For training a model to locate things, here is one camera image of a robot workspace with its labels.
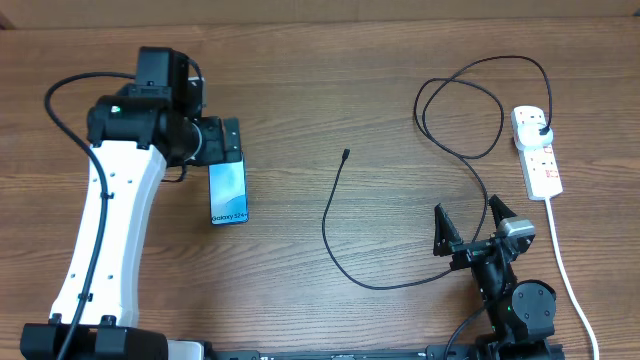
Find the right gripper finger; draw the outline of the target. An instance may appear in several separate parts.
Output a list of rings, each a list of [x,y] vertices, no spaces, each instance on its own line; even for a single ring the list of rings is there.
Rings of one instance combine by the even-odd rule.
[[[441,204],[434,208],[434,214],[433,254],[440,257],[452,255],[464,244],[464,241]]]
[[[505,230],[510,219],[516,217],[513,212],[497,195],[489,199],[493,220],[497,230]]]

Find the Samsung Galaxy smartphone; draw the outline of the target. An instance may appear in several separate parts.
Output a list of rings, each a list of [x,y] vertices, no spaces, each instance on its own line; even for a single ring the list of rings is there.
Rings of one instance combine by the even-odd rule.
[[[246,223],[249,206],[244,155],[238,162],[210,165],[208,175],[211,224]]]

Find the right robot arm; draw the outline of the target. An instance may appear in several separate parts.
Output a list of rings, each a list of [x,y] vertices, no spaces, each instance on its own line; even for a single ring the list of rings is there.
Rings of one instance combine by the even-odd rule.
[[[559,360],[563,347],[548,338],[555,333],[556,292],[540,280],[520,281],[511,263],[535,238],[535,226],[516,215],[498,196],[489,199],[496,231],[491,237],[466,243],[441,205],[434,208],[436,256],[451,258],[453,271],[470,269],[483,306],[454,331],[445,345],[426,348],[429,359]],[[492,332],[472,344],[457,345],[459,334],[486,313]]]

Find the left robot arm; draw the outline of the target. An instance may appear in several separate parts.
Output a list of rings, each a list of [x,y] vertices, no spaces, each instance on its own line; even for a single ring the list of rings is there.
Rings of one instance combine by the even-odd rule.
[[[204,340],[139,327],[138,280],[152,203],[166,171],[208,171],[210,221],[248,220],[235,118],[206,117],[205,81],[186,54],[143,47],[123,87],[87,115],[89,183],[72,260],[44,324],[24,326],[27,359],[211,359]]]

